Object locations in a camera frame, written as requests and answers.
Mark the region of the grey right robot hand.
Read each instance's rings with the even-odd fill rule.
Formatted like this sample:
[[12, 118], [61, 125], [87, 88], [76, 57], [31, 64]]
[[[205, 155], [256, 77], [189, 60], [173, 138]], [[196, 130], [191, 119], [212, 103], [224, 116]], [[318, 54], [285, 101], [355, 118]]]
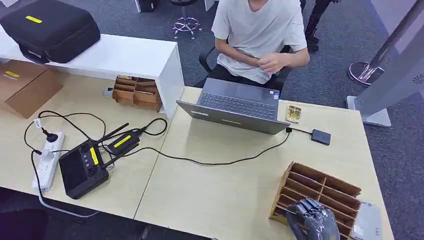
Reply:
[[289, 228], [298, 240], [339, 240], [341, 238], [334, 213], [310, 197], [287, 206]]

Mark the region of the person's left hand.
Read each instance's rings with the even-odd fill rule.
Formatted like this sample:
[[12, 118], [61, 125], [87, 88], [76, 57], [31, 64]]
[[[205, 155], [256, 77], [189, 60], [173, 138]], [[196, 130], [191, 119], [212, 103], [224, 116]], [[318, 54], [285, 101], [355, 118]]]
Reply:
[[288, 53], [270, 53], [257, 61], [257, 65], [266, 73], [275, 73], [290, 64]]

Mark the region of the person's right hand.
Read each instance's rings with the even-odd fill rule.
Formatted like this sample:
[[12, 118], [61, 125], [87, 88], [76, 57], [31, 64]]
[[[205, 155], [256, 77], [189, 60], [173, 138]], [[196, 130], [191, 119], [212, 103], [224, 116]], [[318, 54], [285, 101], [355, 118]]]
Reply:
[[259, 67], [262, 68], [262, 58], [261, 57], [254, 57], [254, 56], [247, 56], [246, 63], [250, 66]]

